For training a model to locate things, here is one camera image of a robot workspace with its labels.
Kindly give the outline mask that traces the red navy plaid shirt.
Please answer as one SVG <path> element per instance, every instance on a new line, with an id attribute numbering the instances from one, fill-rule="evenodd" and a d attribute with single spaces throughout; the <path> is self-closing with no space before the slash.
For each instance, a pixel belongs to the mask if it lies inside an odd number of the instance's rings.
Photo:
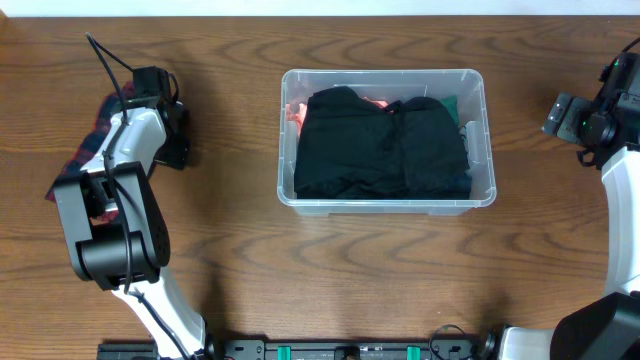
<path id="1" fill-rule="evenodd" d="M 135 95 L 135 86 L 133 81 L 128 81 L 122 88 L 122 93 L 125 99 L 131 99 Z M 82 143 L 77 148 L 74 155 L 68 160 L 62 167 L 61 172 L 56 177 L 56 180 L 63 178 L 66 175 L 76 174 L 81 172 L 82 166 L 84 166 L 89 160 L 91 160 L 99 148 L 103 144 L 109 130 L 111 129 L 111 116 L 113 108 L 119 103 L 119 98 L 116 92 L 113 92 L 106 96 L 103 100 L 101 107 L 97 113 L 97 117 L 91 132 L 89 132 Z M 55 195 L 53 185 L 49 188 L 45 199 L 55 203 Z M 98 219 L 104 223 L 114 222 L 118 212 L 107 215 L 91 215 L 92 218 Z"/>

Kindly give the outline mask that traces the pink printed shirt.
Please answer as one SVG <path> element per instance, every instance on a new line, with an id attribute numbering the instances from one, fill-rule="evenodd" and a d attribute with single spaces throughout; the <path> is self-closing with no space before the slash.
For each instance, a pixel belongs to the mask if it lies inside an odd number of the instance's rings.
<path id="1" fill-rule="evenodd" d="M 366 100 L 370 103 L 375 104 L 378 108 L 385 108 L 389 105 L 388 102 L 382 100 L 371 100 L 367 97 L 363 97 L 363 100 Z M 307 114 L 307 104 L 304 102 L 298 104 L 287 104 L 285 106 L 285 118 L 287 121 L 293 122 L 296 125 L 297 133 L 300 134 L 304 120 Z"/>

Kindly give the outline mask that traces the green taped cloth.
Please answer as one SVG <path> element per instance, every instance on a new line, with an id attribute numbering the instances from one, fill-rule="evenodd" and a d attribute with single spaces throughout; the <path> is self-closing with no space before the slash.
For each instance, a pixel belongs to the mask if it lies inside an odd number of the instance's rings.
<path id="1" fill-rule="evenodd" d="M 458 98 L 452 95 L 442 98 L 440 102 L 448 111 L 456 126 L 459 126 Z"/>

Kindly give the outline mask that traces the large black garment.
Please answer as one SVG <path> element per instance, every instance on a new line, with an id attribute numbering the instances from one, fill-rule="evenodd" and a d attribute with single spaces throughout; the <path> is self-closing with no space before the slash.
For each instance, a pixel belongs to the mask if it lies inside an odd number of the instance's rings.
<path id="1" fill-rule="evenodd" d="M 469 199 L 463 135 L 439 99 L 378 108 L 349 87 L 334 87 L 307 106 L 294 170 L 300 199 Z"/>

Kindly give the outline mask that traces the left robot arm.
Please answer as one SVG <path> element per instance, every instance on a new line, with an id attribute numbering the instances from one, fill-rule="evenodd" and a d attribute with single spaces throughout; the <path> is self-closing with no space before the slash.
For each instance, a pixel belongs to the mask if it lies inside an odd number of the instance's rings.
<path id="1" fill-rule="evenodd" d="M 117 103 L 98 148 L 52 187 L 71 265 L 125 302 L 154 340 L 150 349 L 104 357 L 212 359 L 207 323 L 168 266 L 169 232 L 149 183 L 157 165 L 185 167 L 188 113 L 173 74 L 155 66 L 132 74 L 134 94 Z"/>

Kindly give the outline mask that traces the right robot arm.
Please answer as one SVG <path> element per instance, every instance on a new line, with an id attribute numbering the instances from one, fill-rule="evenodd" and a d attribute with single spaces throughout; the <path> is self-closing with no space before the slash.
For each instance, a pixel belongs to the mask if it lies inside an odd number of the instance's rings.
<path id="1" fill-rule="evenodd" d="M 608 205 L 608 270 L 602 298 L 551 330 L 505 326 L 487 333 L 477 359 L 636 359 L 639 356 L 639 54 L 631 45 L 604 67 L 597 95 L 558 95 L 542 127 L 580 146 L 601 173 Z"/>

